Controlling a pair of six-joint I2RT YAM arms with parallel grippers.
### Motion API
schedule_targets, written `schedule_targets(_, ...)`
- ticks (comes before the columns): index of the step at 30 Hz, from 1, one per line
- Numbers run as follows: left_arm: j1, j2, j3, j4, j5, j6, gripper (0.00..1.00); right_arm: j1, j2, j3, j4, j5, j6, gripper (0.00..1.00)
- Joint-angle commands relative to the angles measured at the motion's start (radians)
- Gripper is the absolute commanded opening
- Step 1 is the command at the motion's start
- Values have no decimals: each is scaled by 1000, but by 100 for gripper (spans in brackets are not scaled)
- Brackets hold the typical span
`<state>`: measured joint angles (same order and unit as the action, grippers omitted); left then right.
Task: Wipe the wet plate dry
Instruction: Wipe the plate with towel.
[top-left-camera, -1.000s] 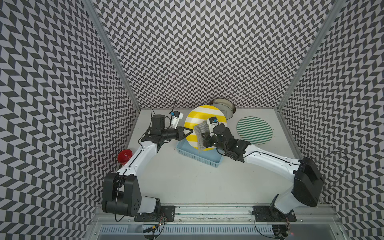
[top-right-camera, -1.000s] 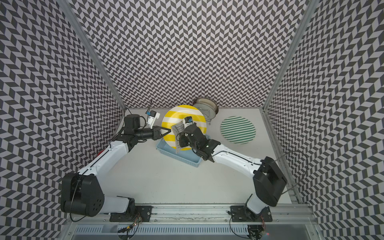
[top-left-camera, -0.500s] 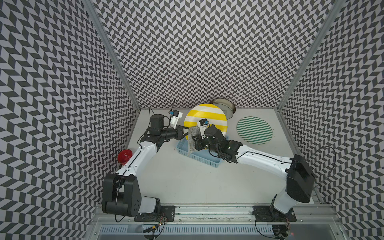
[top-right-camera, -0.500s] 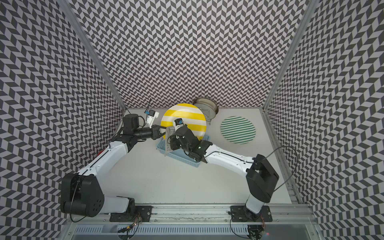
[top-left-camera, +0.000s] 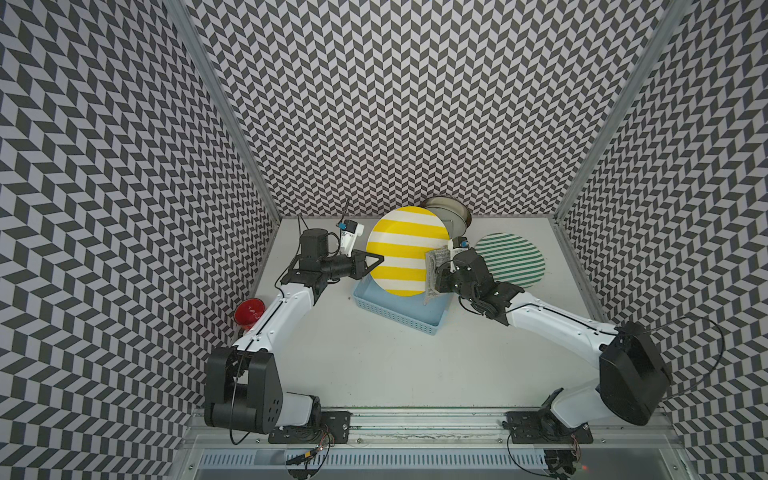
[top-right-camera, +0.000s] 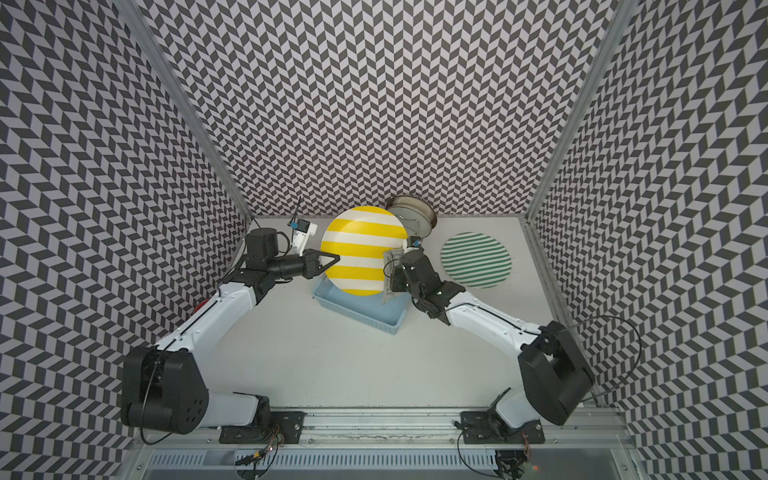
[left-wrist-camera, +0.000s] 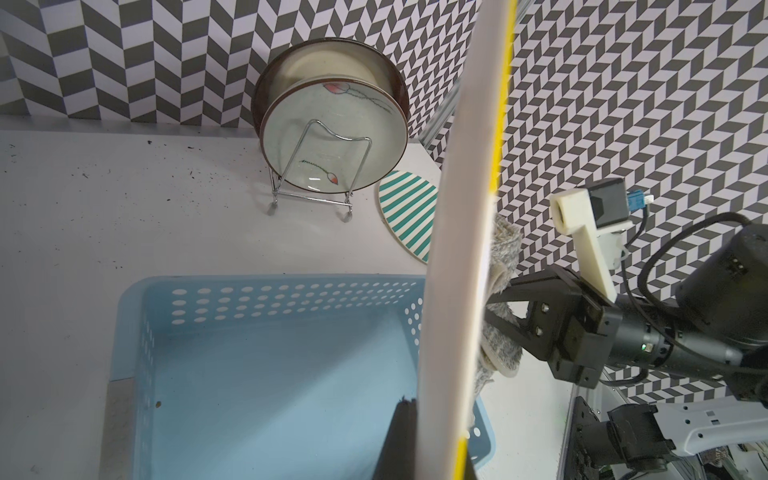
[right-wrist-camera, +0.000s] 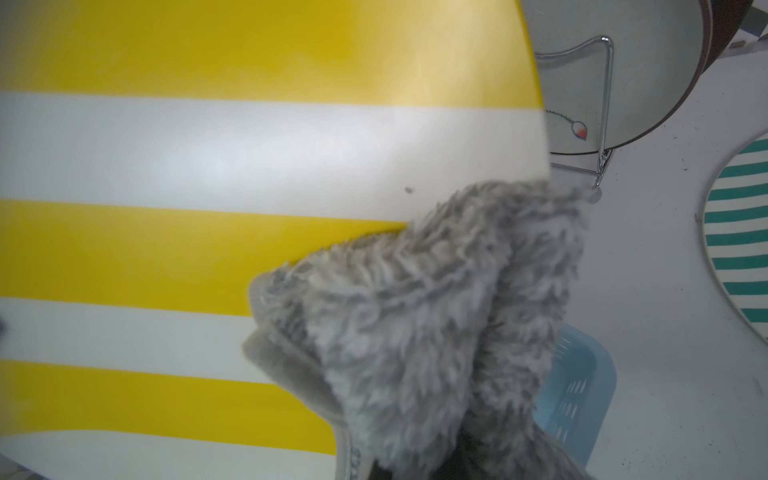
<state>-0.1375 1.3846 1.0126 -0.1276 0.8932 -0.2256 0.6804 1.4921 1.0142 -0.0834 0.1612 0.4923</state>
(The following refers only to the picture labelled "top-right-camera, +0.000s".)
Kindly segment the green striped plate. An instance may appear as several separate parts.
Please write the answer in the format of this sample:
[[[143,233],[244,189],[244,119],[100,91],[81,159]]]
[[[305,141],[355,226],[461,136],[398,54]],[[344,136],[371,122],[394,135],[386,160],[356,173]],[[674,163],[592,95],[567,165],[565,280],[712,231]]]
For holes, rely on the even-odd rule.
[[[512,271],[512,257],[506,247],[479,232],[462,232],[449,238],[441,248],[440,261],[453,281],[471,288],[493,288]]]

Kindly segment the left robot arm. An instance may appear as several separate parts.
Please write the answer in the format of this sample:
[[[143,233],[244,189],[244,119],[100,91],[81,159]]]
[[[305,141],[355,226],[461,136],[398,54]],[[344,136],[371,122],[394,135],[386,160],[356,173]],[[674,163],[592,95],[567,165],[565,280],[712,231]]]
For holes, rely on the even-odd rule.
[[[120,417],[124,425],[167,434],[254,424],[264,397],[215,393],[201,368],[233,326],[281,282],[315,278],[340,261],[307,249],[301,255],[244,253],[217,293],[176,330],[124,358]]]

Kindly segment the yellow striped plate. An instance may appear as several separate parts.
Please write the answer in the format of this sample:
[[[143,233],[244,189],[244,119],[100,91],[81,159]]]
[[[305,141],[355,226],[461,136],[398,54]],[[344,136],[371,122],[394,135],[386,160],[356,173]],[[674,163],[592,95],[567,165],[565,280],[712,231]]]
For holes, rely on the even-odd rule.
[[[321,250],[340,260],[326,276],[341,291],[372,296],[385,289],[384,254],[403,246],[407,230],[389,211],[360,206],[339,214],[327,227]]]

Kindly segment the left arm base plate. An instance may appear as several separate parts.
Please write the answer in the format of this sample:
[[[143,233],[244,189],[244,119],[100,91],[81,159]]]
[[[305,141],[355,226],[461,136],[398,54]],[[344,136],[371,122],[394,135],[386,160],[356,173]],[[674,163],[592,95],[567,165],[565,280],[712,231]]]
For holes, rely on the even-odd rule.
[[[219,443],[225,445],[267,444],[275,439],[280,444],[298,444],[303,432],[306,413],[301,410],[272,411],[269,421],[258,419],[254,425],[225,426],[220,430]]]

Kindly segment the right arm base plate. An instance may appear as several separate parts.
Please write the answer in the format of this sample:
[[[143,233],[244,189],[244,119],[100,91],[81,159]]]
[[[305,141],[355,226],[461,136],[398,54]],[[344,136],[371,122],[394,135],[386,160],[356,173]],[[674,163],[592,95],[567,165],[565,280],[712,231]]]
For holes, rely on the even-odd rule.
[[[464,432],[464,442],[475,444],[538,445],[545,442],[539,420],[522,427],[510,427],[501,417],[490,410],[465,410],[460,413],[459,429]]]

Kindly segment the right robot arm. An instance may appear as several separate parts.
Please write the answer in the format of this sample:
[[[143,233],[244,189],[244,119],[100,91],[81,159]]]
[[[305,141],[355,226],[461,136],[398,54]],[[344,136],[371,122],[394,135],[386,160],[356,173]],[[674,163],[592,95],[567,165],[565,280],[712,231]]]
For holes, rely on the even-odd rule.
[[[523,321],[482,302],[464,286],[442,280],[421,249],[406,250],[394,261],[393,273],[417,310],[517,362],[520,382],[491,404],[493,420],[512,430],[540,419],[562,426],[591,390],[595,375],[563,324]]]

